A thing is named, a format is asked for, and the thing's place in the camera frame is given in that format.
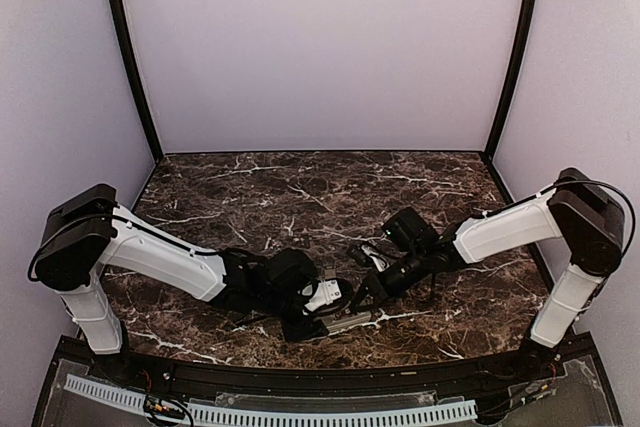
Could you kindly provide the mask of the black frame post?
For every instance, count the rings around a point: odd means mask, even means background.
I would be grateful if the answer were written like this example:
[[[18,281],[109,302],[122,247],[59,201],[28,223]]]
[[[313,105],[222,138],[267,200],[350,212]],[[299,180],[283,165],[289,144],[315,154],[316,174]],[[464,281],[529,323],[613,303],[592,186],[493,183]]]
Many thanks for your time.
[[[136,54],[134,52],[134,45],[127,22],[124,0],[108,1],[121,59],[136,112],[152,158],[155,163],[159,163],[164,157],[164,152],[161,147],[159,135],[157,133],[143,87]]]
[[[506,122],[526,52],[535,4],[536,0],[521,0],[503,86],[491,124],[491,129],[489,131],[489,136],[483,150],[483,156],[487,164],[493,163],[506,127]]]

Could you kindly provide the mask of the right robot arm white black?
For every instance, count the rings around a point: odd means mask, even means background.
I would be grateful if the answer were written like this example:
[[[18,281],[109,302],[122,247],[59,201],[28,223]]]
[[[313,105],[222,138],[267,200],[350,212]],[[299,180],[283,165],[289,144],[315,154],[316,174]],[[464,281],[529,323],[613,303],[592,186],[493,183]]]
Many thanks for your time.
[[[425,278],[466,270],[521,247],[563,249],[566,262],[552,275],[549,296],[525,337],[528,344],[510,360],[511,373],[530,381],[547,367],[548,350],[560,344],[621,266],[636,228],[635,207],[623,191],[573,167],[534,194],[473,214],[442,232],[414,208],[405,207],[381,228],[399,257],[366,243],[353,248],[352,257],[370,270],[349,308],[376,309]]]

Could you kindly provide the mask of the black front rail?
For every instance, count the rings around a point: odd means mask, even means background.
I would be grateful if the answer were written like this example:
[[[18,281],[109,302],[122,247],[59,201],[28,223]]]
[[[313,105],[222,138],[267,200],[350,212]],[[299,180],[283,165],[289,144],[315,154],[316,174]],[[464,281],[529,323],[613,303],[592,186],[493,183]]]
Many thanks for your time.
[[[550,380],[560,392],[604,392],[601,362],[593,339],[579,334],[564,342],[559,359],[541,363],[537,371],[508,373],[516,352],[467,360],[367,369],[274,369],[223,366],[172,360],[131,352],[112,366],[94,366],[88,345],[60,338],[45,377],[52,387],[63,364],[124,387],[179,399],[214,399],[221,394],[291,397],[363,397],[433,391],[439,398],[506,398],[523,385]]]

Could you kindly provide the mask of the left black frame post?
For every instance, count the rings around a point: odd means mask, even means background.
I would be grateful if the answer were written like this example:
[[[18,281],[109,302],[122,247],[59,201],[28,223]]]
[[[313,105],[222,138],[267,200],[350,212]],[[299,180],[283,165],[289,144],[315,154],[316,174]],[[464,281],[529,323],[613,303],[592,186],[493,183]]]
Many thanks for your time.
[[[134,45],[127,22],[124,0],[108,1],[121,59],[136,112],[152,158],[155,163],[159,163],[164,157],[164,152],[161,147],[159,135],[157,133],[143,87],[136,54],[134,52]]]

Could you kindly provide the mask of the grey remote control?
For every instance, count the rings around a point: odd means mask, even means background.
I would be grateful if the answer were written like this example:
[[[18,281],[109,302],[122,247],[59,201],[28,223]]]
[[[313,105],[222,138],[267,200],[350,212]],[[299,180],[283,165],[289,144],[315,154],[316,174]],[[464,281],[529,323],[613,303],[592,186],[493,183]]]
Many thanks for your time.
[[[329,335],[345,332],[355,327],[363,326],[372,320],[373,314],[370,311],[345,316],[325,316],[321,318],[322,323]]]

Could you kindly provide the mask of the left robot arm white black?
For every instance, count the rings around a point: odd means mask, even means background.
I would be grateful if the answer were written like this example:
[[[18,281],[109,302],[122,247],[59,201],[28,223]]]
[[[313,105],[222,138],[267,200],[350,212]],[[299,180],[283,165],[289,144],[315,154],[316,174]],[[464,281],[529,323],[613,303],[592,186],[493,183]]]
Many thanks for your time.
[[[298,249],[271,257],[242,249],[207,250],[136,217],[116,200],[116,191],[97,184],[48,215],[27,278],[62,299],[92,352],[120,383],[141,374],[140,359],[125,347],[127,335],[101,286],[99,271],[115,266],[182,290],[227,312],[252,312],[280,321],[286,341],[328,335],[322,319],[351,300],[351,284],[323,280]]]

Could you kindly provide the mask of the right black frame post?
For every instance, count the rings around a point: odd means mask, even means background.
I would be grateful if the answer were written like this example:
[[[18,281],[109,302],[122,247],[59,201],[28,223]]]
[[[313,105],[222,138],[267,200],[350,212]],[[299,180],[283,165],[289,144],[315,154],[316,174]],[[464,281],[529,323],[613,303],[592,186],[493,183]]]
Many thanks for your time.
[[[483,156],[487,164],[493,163],[506,127],[506,122],[526,52],[535,4],[536,0],[521,0],[503,86],[491,124],[491,129],[489,131],[489,136],[483,150]]]

